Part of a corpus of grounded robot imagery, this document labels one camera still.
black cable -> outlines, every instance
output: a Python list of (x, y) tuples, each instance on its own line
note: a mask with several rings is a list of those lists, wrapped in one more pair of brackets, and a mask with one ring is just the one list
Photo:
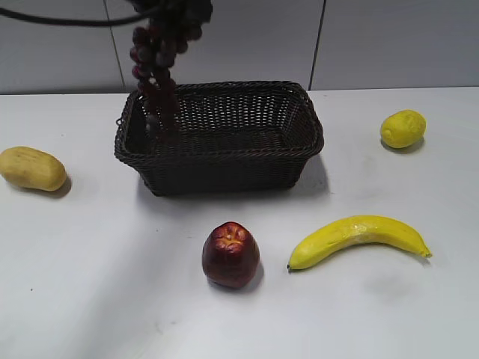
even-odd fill
[(321, 10), (320, 26), (317, 31), (316, 47), (314, 48), (314, 56), (313, 56), (313, 66), (311, 68), (311, 75), (309, 77), (309, 86), (308, 86), (309, 91), (311, 91), (311, 86), (313, 86), (314, 71), (316, 70), (317, 53), (320, 51), (321, 33), (323, 31), (324, 14), (326, 13), (326, 1), (327, 0), (323, 0), (323, 9)]
[(146, 10), (139, 15), (124, 17), (115, 20), (77, 20), (77, 19), (53, 19), (51, 17), (33, 16), (26, 13), (17, 13), (16, 11), (7, 10), (0, 7), (0, 16), (9, 17), (11, 19), (33, 22), (34, 24), (54, 25), (54, 26), (85, 26), (89, 28), (108, 28), (110, 26), (121, 26), (138, 22), (140, 20), (151, 17), (158, 13), (162, 6), (157, 5)]

dark brown basket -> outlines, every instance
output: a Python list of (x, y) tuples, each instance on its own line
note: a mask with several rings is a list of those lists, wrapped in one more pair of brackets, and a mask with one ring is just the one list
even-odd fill
[(323, 128), (300, 85), (222, 82), (177, 88), (180, 131), (152, 141), (143, 99), (126, 101), (115, 156), (155, 195), (290, 188), (323, 148)]

red apple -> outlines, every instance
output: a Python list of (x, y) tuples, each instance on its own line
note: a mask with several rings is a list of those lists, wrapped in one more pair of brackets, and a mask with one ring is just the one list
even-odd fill
[(241, 224), (216, 228), (203, 246), (203, 271), (212, 282), (239, 289), (250, 282), (260, 262), (260, 250)]

yellow potato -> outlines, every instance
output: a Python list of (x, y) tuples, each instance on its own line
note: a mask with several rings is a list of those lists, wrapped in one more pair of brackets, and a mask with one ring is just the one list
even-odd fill
[(0, 174), (13, 185), (43, 191), (56, 191), (67, 179), (60, 161), (30, 147), (12, 147), (3, 151)]

dark red grape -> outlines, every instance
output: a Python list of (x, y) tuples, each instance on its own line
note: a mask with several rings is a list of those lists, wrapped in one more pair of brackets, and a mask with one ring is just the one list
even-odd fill
[(203, 30), (201, 30), (200, 26), (192, 26), (186, 30), (186, 39), (188, 41), (193, 40), (200, 40), (201, 35), (203, 35)]
[(150, 34), (146, 28), (137, 27), (133, 31), (133, 43), (135, 45), (144, 45), (150, 43)]
[(141, 93), (147, 96), (150, 96), (151, 94), (155, 93), (156, 90), (155, 85), (144, 79), (138, 81), (137, 88)]
[(163, 40), (159, 47), (159, 51), (164, 54), (172, 54), (177, 51), (177, 43), (174, 40)]
[(140, 62), (147, 63), (153, 60), (153, 53), (151, 52), (151, 49), (149, 47), (139, 46), (136, 49), (136, 54)]
[(153, 40), (158, 39), (162, 34), (160, 28), (154, 25), (148, 26), (148, 32)]
[(139, 70), (138, 70), (138, 66), (134, 66), (134, 67), (132, 68), (132, 75), (133, 75), (133, 77), (134, 77), (135, 79), (138, 79), (138, 80), (143, 79), (143, 76), (140, 75), (140, 72), (139, 72)]
[(174, 53), (164, 54), (158, 51), (156, 53), (155, 63), (160, 67), (173, 67), (175, 55)]
[(131, 58), (132, 60), (134, 60), (134, 62), (140, 62), (140, 59), (138, 58), (138, 53), (136, 51), (136, 47), (132, 47), (130, 50), (129, 50), (129, 58)]
[(136, 79), (150, 78), (151, 69), (148, 65), (139, 64), (133, 67), (132, 74)]
[(162, 90), (165, 90), (169, 93), (172, 93), (174, 89), (176, 88), (177, 83), (173, 79), (168, 79), (162, 83)]
[[(188, 50), (187, 41), (201, 37), (201, 25), (210, 21), (213, 6), (211, 0), (127, 1), (132, 2), (137, 11), (161, 7), (161, 11), (149, 18), (147, 28), (134, 30), (135, 47), (129, 56), (136, 62), (132, 74), (139, 80), (138, 90), (144, 99), (147, 135), (152, 141), (156, 136), (168, 140), (179, 129), (175, 114), (180, 111), (175, 96), (176, 83), (168, 68), (174, 65), (177, 53)], [(163, 137), (159, 134), (161, 128), (165, 130)]]
[(186, 51), (188, 51), (188, 43), (185, 39), (179, 39), (177, 41), (177, 53), (184, 54)]
[(153, 77), (158, 84), (162, 84), (170, 78), (170, 70), (165, 68), (157, 68), (153, 70)]

